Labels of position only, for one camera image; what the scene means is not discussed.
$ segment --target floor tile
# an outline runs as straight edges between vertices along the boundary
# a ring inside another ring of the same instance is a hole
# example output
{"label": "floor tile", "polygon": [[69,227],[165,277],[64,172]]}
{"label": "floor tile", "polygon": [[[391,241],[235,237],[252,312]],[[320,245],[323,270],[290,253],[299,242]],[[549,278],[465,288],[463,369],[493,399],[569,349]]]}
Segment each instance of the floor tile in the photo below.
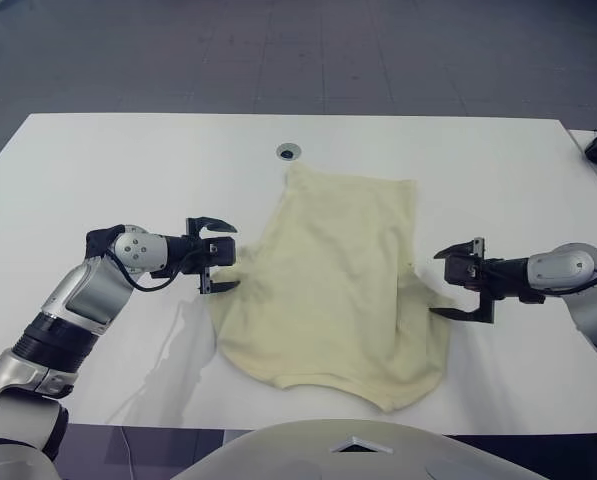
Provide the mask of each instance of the floor tile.
{"label": "floor tile", "polygon": [[128,94],[120,99],[119,112],[186,113],[191,109],[188,95]]}
{"label": "floor tile", "polygon": [[396,105],[391,100],[328,98],[325,112],[327,115],[395,115]]}
{"label": "floor tile", "polygon": [[207,51],[209,61],[260,61],[269,19],[264,16],[223,20]]}
{"label": "floor tile", "polygon": [[305,44],[267,45],[258,96],[322,97],[323,66],[320,48]]}
{"label": "floor tile", "polygon": [[388,65],[387,78],[394,100],[458,100],[458,93],[442,65],[416,61]]}
{"label": "floor tile", "polygon": [[325,95],[330,98],[391,99],[379,58],[325,62]]}
{"label": "floor tile", "polygon": [[258,98],[254,113],[275,115],[319,115],[325,113],[322,98]]}
{"label": "floor tile", "polygon": [[194,97],[239,95],[253,98],[256,95],[260,65],[260,62],[203,63],[198,80],[193,86]]}
{"label": "floor tile", "polygon": [[189,110],[194,113],[254,113],[254,99],[246,96],[194,97]]}
{"label": "floor tile", "polygon": [[406,100],[396,102],[398,115],[465,117],[467,110],[459,100]]}

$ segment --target towel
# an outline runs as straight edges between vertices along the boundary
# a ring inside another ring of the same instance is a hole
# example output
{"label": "towel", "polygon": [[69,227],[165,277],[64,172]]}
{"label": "towel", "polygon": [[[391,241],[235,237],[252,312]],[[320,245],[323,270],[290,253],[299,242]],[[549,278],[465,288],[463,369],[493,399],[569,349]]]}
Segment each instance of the towel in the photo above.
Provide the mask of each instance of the towel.
{"label": "towel", "polygon": [[318,173],[294,162],[259,244],[239,252],[212,295],[218,346],[278,388],[313,384],[389,412],[443,377],[444,304],[414,273],[415,183]]}

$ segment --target silver robot arm segment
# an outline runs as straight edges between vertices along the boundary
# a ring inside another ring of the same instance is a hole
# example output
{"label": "silver robot arm segment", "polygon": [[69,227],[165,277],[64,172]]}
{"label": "silver robot arm segment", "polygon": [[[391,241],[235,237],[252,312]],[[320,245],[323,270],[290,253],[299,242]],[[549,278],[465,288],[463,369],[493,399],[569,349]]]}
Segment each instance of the silver robot arm segment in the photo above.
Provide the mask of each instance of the silver robot arm segment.
{"label": "silver robot arm segment", "polygon": [[523,303],[564,300],[576,328],[597,352],[597,248],[568,243],[551,252],[513,260],[485,259],[485,240],[453,245],[434,258],[445,260],[445,280],[479,292],[473,312],[433,308],[452,320],[493,323],[494,302],[518,297]]}
{"label": "silver robot arm segment", "polygon": [[[71,393],[80,365],[134,289],[159,290],[180,273],[199,275],[200,293],[238,284],[209,279],[210,267],[234,263],[235,245],[231,237],[200,238],[203,228],[236,231],[201,217],[187,219],[187,234],[180,237],[135,225],[87,234],[84,261],[59,283],[14,347],[0,355],[0,443],[22,441],[55,457],[68,419],[56,399]],[[167,280],[143,287],[138,280],[145,273]]]}

